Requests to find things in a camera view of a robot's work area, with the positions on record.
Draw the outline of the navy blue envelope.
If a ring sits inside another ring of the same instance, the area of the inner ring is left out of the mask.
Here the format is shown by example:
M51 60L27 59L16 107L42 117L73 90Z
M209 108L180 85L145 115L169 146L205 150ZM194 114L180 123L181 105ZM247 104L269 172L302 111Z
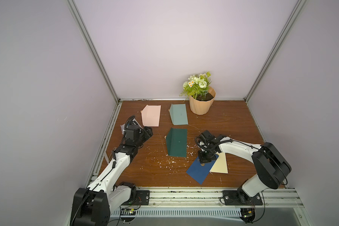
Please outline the navy blue envelope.
M189 169L186 171L186 173L197 183L202 184L210 173L210 170L217 159L218 156L215 157L214 161L211 161L210 163L205 163L204 166L202 166L199 161L199 157L197 157L192 165L189 167Z

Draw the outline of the grey envelope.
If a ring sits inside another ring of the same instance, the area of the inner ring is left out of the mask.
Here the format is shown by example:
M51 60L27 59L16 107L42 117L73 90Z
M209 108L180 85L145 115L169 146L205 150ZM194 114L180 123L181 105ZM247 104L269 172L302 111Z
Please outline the grey envelope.
M136 119L134 119L130 125L138 125L139 127L141 127L141 125L138 123L138 121L137 121ZM121 125L121 133L122 133L122 134L124 134L125 130L126 130L126 129L124 128L124 124Z

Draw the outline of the pink envelope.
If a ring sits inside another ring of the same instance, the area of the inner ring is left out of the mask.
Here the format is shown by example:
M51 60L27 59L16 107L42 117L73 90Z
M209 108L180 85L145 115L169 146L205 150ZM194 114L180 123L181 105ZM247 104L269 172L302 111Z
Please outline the pink envelope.
M142 123L148 127L159 127L161 105L146 105L141 111Z

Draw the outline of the cream yellow envelope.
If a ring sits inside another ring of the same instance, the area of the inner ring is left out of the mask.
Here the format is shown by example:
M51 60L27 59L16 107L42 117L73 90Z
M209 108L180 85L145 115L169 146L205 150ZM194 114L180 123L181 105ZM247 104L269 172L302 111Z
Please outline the cream yellow envelope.
M210 172L228 174L226 154L224 152L221 152L217 153L216 156L217 159L212 168L210 169Z

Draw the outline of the dark green envelope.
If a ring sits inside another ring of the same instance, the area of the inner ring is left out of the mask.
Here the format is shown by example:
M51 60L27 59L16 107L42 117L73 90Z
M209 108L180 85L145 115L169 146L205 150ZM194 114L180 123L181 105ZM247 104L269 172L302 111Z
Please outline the dark green envelope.
M166 136L166 146L169 156L186 158L187 129L171 128Z

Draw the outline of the mint green envelope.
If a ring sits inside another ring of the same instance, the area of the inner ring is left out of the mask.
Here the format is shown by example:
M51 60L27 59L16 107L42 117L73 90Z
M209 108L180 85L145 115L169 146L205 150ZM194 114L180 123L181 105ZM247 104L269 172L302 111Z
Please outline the mint green envelope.
M173 125L188 125L185 104L171 104L169 113Z

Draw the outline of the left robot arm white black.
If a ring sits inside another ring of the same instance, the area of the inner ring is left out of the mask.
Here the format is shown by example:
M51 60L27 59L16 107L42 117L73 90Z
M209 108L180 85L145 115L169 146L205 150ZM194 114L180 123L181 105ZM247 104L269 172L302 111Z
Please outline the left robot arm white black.
M111 162L94 182L75 192L71 226L106 226L114 210L136 199L136 186L133 183L123 182L118 187L115 184L138 150L152 136L151 127L125 126L124 138L114 150Z

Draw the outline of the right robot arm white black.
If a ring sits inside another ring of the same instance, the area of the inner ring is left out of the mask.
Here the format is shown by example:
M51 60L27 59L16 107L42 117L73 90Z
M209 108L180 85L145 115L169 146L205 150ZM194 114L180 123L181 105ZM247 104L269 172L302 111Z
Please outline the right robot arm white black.
M268 188L276 190L280 185L287 185L287 176L292 168L272 143L251 144L222 135L215 137L209 131L196 137L195 143L200 148L198 157L202 165L214 161L217 153L232 154L253 163L256 174L246 180L233 197L225 195L228 197L224 199L225 202L250 205L252 199L260 196L260 192Z

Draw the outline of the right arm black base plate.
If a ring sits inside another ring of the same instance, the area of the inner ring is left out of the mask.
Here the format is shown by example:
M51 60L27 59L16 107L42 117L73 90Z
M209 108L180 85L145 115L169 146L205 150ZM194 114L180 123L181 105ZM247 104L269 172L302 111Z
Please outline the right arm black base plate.
M262 206L263 201L260 194L256 194L254 197L250 197L244 193L235 190L222 191L221 201L225 205L236 206Z

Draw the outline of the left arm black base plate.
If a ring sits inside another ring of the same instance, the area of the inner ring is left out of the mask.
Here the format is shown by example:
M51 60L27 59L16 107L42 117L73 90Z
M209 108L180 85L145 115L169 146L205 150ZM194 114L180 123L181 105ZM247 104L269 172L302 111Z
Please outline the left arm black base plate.
M150 191L149 190L139 190L136 192L135 198L130 198L128 201L124 202L122 205L124 206L139 206L149 205L150 199Z

